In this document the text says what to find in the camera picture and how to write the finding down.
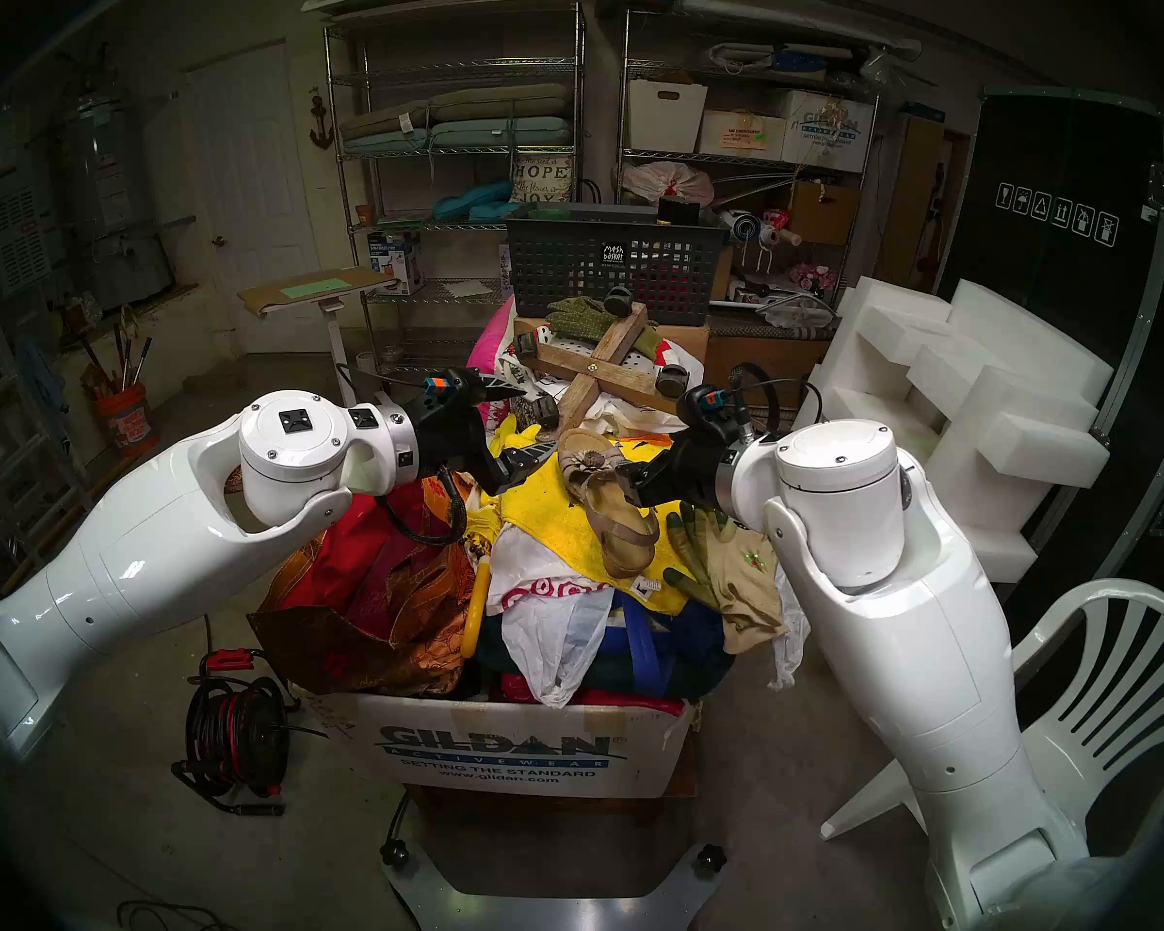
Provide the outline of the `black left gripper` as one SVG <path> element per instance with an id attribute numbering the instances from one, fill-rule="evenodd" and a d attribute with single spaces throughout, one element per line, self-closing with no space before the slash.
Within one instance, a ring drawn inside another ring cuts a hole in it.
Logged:
<path id="1" fill-rule="evenodd" d="M 519 486 L 556 453 L 555 446 L 487 449 L 480 405 L 524 397 L 524 386 L 474 369 L 445 369 L 424 381 L 423 395 L 405 404 L 416 438 L 417 475 L 430 477 L 445 467 L 468 472 L 476 483 Z"/>

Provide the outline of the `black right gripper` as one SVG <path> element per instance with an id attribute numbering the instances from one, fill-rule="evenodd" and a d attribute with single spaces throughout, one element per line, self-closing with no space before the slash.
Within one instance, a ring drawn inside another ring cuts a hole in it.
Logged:
<path id="1" fill-rule="evenodd" d="M 686 427 L 670 436 L 668 459 L 630 464 L 630 502 L 638 509 L 673 502 L 732 513 L 732 472 L 750 442 L 750 412 L 738 392 L 710 384 L 677 400 Z"/>

